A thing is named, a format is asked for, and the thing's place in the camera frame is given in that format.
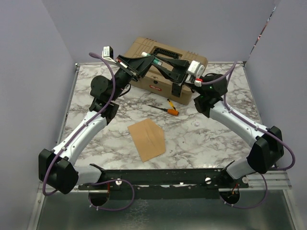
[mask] bolt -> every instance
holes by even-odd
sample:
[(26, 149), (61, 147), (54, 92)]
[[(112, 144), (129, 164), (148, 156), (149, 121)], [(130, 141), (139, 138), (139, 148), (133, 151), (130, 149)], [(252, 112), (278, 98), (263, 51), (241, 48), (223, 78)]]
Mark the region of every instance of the bolt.
[(211, 182), (212, 182), (212, 181), (211, 181), (211, 178), (210, 178), (210, 177), (207, 177), (207, 178), (205, 179), (205, 183), (206, 183), (206, 184), (211, 184)]
[(248, 178), (247, 178), (246, 176), (244, 176), (244, 177), (242, 178), (242, 182), (245, 183), (245, 184), (247, 184), (247, 183), (248, 183)]

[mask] brown cardboard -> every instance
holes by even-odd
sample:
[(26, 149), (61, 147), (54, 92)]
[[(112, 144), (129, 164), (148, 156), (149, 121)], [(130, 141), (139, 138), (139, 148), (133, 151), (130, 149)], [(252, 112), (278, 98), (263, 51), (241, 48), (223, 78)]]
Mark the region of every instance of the brown cardboard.
[[(156, 48), (161, 48), (167, 51), (171, 51), (179, 55), (178, 59), (188, 60), (188, 61), (199, 61), (205, 67), (207, 67), (208, 60), (205, 57), (199, 56), (196, 53), (192, 53), (189, 51), (184, 51), (175, 47), (167, 46), (162, 43), (158, 43), (157, 41), (138, 37), (130, 49), (125, 53), (124, 56), (129, 58), (140, 58), (142, 52), (146, 52), (148, 54), (152, 53)], [(172, 70), (172, 67), (166, 63), (162, 64), (163, 67), (168, 70)], [(155, 68), (151, 67), (147, 72), (146, 76), (143, 79), (140, 79), (138, 82), (131, 81), (131, 85), (145, 89), (151, 92), (154, 92), (160, 96), (171, 99), (172, 101), (181, 103), (181, 104), (189, 104), (192, 96), (191, 89), (184, 85), (181, 91), (181, 97), (175, 97), (172, 95), (172, 82), (170, 80), (165, 79), (160, 72)]]
[(142, 162), (165, 152), (164, 132), (151, 119), (128, 126), (130, 135), (139, 152)]

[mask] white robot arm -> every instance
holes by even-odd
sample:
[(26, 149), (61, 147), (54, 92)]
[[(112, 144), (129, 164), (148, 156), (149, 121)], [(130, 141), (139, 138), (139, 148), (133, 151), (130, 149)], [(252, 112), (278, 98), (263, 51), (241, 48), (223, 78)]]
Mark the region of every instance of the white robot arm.
[[(74, 165), (92, 138), (106, 127), (115, 116), (118, 105), (115, 103), (108, 104), (109, 98), (112, 97), (113, 101), (116, 100), (125, 86), (131, 80), (137, 81), (138, 78), (144, 77), (151, 65), (155, 66), (165, 78), (170, 79), (177, 88), (181, 89), (182, 85), (185, 84), (197, 91), (200, 94), (194, 99), (197, 111), (227, 126), (252, 148), (249, 156), (235, 161), (221, 170), (221, 176), (216, 180), (216, 186), (219, 186), (219, 184), (223, 184), (223, 186), (228, 183), (231, 184), (234, 180), (253, 172), (265, 173), (283, 156), (283, 147), (279, 143), (257, 128), (255, 129), (238, 119), (225, 107), (221, 96), (227, 92), (227, 81), (226, 79), (220, 79), (220, 74), (202, 77), (204, 66), (196, 61), (189, 63), (186, 60), (167, 59), (150, 55), (141, 58), (119, 56), (114, 61), (112, 53), (113, 50), (110, 47), (104, 49), (103, 58), (107, 63), (116, 64), (120, 67), (114, 76), (116, 84), (113, 85), (110, 80), (103, 76), (96, 76), (92, 80), (91, 95), (94, 100), (85, 118), (52, 151), (44, 149), (39, 154), (40, 180), (43, 181), (46, 178), (47, 184), (64, 194), (73, 189), (75, 185), (92, 184), (102, 180), (103, 170), (101, 168), (95, 165), (89, 165), (88, 167), (76, 167)], [(154, 60), (156, 58), (173, 66), (176, 71), (169, 71), (155, 64)], [(103, 106), (107, 106), (107, 108), (101, 113)], [(278, 128), (272, 127), (268, 129), (266, 126), (257, 124), (237, 111), (236, 114), (254, 124), (255, 127), (267, 130), (282, 139), (281, 131)]]

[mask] red wire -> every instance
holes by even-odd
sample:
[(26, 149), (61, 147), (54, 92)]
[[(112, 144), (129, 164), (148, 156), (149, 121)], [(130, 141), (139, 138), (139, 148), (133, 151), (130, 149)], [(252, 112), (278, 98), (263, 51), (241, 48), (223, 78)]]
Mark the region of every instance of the red wire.
[(238, 187), (238, 183), (236, 183), (235, 187), (232, 189), (231, 193), (234, 192), (234, 190)]

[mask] white wall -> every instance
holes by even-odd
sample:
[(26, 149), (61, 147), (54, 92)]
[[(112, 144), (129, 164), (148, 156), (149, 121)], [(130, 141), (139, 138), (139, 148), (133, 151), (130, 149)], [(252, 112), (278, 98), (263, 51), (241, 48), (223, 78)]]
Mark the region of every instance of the white wall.
[[(296, 154), (288, 171), (307, 227), (307, 0), (281, 0), (246, 64), (260, 116)], [(291, 162), (285, 151), (282, 165)]]
[(138, 36), (204, 55), (209, 61), (247, 60), (274, 0), (42, 0), (70, 54), (111, 45), (124, 54)]
[(0, 1), (0, 223), (26, 229), (38, 154), (59, 134), (74, 62), (40, 0)]

